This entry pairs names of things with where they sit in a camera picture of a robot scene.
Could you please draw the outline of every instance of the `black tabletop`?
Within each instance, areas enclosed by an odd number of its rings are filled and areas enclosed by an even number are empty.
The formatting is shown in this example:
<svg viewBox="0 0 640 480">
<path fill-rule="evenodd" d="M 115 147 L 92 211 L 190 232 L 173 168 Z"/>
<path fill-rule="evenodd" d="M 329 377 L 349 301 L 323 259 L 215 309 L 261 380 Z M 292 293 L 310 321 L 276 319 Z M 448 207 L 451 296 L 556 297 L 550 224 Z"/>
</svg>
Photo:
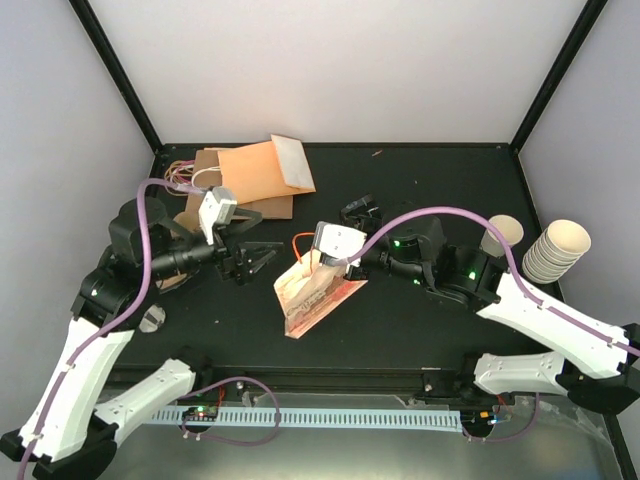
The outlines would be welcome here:
<svg viewBox="0 0 640 480">
<path fill-rule="evenodd" d="M 285 252 L 254 283 L 238 287 L 202 271 L 163 296 L 165 326 L 138 333 L 119 365 L 158 366 L 182 345 L 208 354 L 219 366 L 310 369 L 458 368 L 466 352 L 500 355 L 544 351 L 513 329 L 472 313 L 451 313 L 426 301 L 410 282 L 374 275 L 336 311 L 299 340 L 284 336 L 284 317 L 273 282 L 295 261 L 294 234 L 313 231 L 320 220 L 338 222 L 347 203 L 372 193 L 382 208 L 403 200 L 419 206 L 450 205 L 486 218 L 504 213 L 524 226 L 515 248 L 518 262 L 537 237 L 519 166 L 505 147 L 340 146 L 305 147 L 317 193 L 295 197 L 294 219 L 264 221 L 247 240 L 285 243 Z M 167 163 L 195 156 L 178 147 Z M 170 213 L 184 199 L 159 193 Z M 441 216 L 450 243 L 477 245 L 483 228 Z M 301 248 L 308 248 L 301 239 Z"/>
</svg>

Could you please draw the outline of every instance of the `black table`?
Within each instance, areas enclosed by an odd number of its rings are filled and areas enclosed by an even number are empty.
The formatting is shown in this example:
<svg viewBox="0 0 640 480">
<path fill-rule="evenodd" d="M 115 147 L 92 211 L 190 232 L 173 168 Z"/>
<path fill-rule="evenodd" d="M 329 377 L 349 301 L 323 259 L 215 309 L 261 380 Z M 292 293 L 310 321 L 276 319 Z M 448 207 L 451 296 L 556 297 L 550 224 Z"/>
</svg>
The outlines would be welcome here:
<svg viewBox="0 0 640 480">
<path fill-rule="evenodd" d="M 459 368 L 467 352 L 499 355 L 546 349 L 513 329 L 472 313 L 452 313 L 428 302 L 410 282 L 374 275 L 369 284 L 299 340 L 284 336 L 284 318 L 273 282 L 295 257 L 294 234 L 319 220 L 338 221 L 347 203 L 372 193 L 382 208 L 403 200 L 419 206 L 450 205 L 486 218 L 505 213 L 522 222 L 518 262 L 539 235 L 539 224 L 520 165 L 503 145 L 305 146 L 317 193 L 295 198 L 294 219 L 264 221 L 247 240 L 285 243 L 285 252 L 251 285 L 222 282 L 213 269 L 163 296 L 165 326 L 138 333 L 118 359 L 110 381 L 137 381 L 182 345 L 208 354 L 220 377 L 248 374 L 281 390 L 409 391 L 425 368 Z M 166 165 L 194 158 L 196 148 L 176 146 Z M 184 199 L 158 193 L 169 213 Z M 477 245 L 483 228 L 441 216 L 450 243 Z M 301 248 L 307 248 L 301 239 Z"/>
</svg>

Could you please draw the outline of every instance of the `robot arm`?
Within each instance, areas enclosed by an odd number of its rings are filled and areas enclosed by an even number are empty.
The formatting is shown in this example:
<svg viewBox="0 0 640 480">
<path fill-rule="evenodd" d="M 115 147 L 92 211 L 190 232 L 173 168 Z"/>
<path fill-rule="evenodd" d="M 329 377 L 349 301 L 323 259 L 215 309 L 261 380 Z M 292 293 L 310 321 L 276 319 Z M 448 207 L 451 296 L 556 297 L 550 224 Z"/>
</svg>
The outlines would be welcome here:
<svg viewBox="0 0 640 480">
<path fill-rule="evenodd" d="M 261 220 L 256 212 L 236 209 L 236 203 L 233 194 L 222 187 L 206 192 L 199 212 L 203 233 L 196 235 L 170 220 L 162 203 L 147 198 L 153 279 L 193 275 L 203 266 L 214 265 L 223 279 L 233 278 L 239 285 L 250 282 L 282 245 L 234 244 L 236 234 Z M 249 220 L 231 224 L 234 213 Z M 14 461 L 19 461 L 27 446 L 37 440 L 31 455 L 31 461 L 37 462 L 35 478 L 97 478 L 111 462 L 117 447 L 153 413 L 212 383 L 210 361 L 183 348 L 133 388 L 96 405 L 118 355 L 160 293 L 155 282 L 133 315 L 90 343 L 73 367 L 67 364 L 81 344 L 118 317 L 136 297 L 142 270 L 139 228 L 135 203 L 129 202 L 109 225 L 111 245 L 98 268 L 82 282 L 72 306 L 74 316 L 62 355 L 42 400 L 21 429 L 4 434 L 0 440 L 0 451 Z M 43 420 L 40 416 L 43 405 L 63 372 L 64 381 L 53 397 L 44 426 L 35 436 L 33 432 L 38 431 L 37 425 Z"/>
<path fill-rule="evenodd" d="M 383 217 L 373 198 L 365 197 L 342 210 L 343 225 L 319 223 L 314 248 L 322 252 L 322 263 L 334 264 L 363 246 L 364 241 L 353 244 L 354 231 L 370 235 L 414 209 L 404 204 Z M 345 250 L 348 253 L 344 256 L 333 253 Z M 529 292 L 542 300 L 537 305 L 523 294 L 499 260 L 475 248 L 447 244 L 437 217 L 417 217 L 387 232 L 359 264 L 349 264 L 346 278 L 367 278 L 372 270 L 422 285 L 428 298 L 444 307 L 469 310 L 502 323 L 551 350 L 509 357 L 469 355 L 457 375 L 429 373 L 424 395 L 429 399 L 477 403 L 510 392 L 552 393 L 566 395 L 598 413 L 616 414 L 640 396 L 640 372 L 631 368 L 637 357 L 618 347 L 640 345 L 637 325 L 608 325 L 522 280 Z M 603 341 L 559 318 L 550 308 L 612 340 Z"/>
</svg>

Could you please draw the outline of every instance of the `white wall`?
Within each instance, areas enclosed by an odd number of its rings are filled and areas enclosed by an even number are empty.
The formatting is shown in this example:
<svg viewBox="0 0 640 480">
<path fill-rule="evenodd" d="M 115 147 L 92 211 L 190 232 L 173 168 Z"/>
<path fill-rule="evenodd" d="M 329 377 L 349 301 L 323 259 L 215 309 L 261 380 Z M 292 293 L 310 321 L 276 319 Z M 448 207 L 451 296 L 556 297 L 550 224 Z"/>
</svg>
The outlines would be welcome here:
<svg viewBox="0 0 640 480">
<path fill-rule="evenodd" d="M 585 0 L 92 0 L 166 142 L 508 142 Z"/>
<path fill-rule="evenodd" d="M 33 411 L 107 224 L 152 154 L 65 0 L 0 14 L 0 433 Z M 0 477 L 16 468 L 0 455 Z"/>
<path fill-rule="evenodd" d="M 607 322 L 640 321 L 640 2 L 609 2 L 523 151 L 545 223 L 593 239 L 564 277 L 569 303 Z M 619 416 L 640 470 L 640 403 Z"/>
</svg>

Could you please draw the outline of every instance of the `gray floor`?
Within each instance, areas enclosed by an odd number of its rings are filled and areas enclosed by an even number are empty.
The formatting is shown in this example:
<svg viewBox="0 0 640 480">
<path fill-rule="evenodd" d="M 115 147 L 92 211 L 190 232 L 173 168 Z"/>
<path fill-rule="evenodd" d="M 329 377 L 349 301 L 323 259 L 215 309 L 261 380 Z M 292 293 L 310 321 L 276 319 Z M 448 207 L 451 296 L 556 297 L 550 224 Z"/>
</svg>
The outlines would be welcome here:
<svg viewBox="0 0 640 480">
<path fill-rule="evenodd" d="M 283 429 L 268 445 L 239 448 L 184 440 L 173 427 L 145 426 L 120 448 L 103 478 L 621 478 L 600 416 L 558 399 L 547 399 L 542 407 L 540 421 L 529 435 L 498 445 L 468 443 L 461 435 L 439 432 Z M 518 430 L 530 413 L 530 404 L 519 404 L 518 418 L 494 433 Z M 219 429 L 219 433 L 256 439 L 265 432 Z"/>
</svg>

